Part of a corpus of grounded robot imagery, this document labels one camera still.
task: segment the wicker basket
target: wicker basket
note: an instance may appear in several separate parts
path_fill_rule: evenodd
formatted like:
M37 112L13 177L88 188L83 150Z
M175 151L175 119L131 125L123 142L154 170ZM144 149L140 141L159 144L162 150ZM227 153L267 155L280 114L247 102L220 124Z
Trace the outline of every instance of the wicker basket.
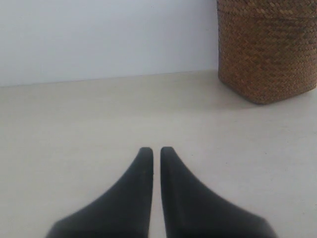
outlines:
M257 104L317 84L317 0L217 0L219 78Z

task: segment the beige floor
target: beige floor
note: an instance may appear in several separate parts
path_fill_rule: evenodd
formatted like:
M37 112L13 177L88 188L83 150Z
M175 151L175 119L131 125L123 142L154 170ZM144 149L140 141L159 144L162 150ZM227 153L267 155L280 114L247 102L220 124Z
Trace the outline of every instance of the beige floor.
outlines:
M0 88L0 237L43 238L155 151L150 237L165 237L159 149L281 238L317 237L317 90L256 106L215 72Z

